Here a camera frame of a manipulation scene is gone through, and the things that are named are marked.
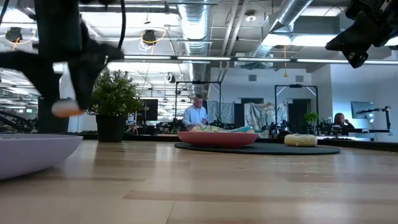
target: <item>wooden table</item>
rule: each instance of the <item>wooden table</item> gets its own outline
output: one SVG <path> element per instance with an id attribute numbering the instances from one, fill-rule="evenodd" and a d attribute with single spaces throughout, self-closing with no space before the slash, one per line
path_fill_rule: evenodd
<path id="1" fill-rule="evenodd" d="M 65 162 L 0 182 L 1 224 L 398 223 L 398 157 L 216 154 L 83 141 Z"/>

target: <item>potted plant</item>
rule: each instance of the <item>potted plant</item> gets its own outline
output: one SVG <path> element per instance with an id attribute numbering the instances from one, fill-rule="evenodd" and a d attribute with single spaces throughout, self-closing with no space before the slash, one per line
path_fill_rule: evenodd
<path id="1" fill-rule="evenodd" d="M 306 113 L 304 115 L 304 120 L 307 122 L 307 133 L 309 134 L 314 134 L 313 126 L 312 123 L 316 122 L 318 120 L 318 114 L 317 113 Z"/>
<path id="2" fill-rule="evenodd" d="M 96 115 L 98 141 L 121 142 L 127 116 L 143 110 L 128 72 L 103 70 L 95 81 L 90 113 Z"/>

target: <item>red bowl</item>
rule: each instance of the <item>red bowl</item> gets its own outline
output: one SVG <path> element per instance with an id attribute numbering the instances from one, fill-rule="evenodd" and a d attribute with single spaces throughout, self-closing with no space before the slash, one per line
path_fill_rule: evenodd
<path id="1" fill-rule="evenodd" d="M 196 146 L 241 147 L 252 144 L 258 137 L 252 133 L 207 133 L 180 131 L 181 141 Z"/>

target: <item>black round mat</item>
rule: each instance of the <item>black round mat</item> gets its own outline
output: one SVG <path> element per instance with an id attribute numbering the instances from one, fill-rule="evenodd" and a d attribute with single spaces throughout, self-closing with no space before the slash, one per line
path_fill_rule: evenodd
<path id="1" fill-rule="evenodd" d="M 295 147 L 277 143 L 253 143 L 240 148 L 222 148 L 211 146 L 194 146 L 184 142 L 174 144 L 181 149 L 189 149 L 205 152 L 225 152 L 240 154 L 268 154 L 268 155 L 325 155 L 340 153 L 340 149 L 328 146 Z"/>

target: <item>white bowl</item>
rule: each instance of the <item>white bowl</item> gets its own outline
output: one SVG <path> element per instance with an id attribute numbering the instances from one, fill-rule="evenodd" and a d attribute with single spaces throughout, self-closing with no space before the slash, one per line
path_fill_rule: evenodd
<path id="1" fill-rule="evenodd" d="M 80 145 L 81 136 L 0 134 L 0 180 L 58 164 Z"/>

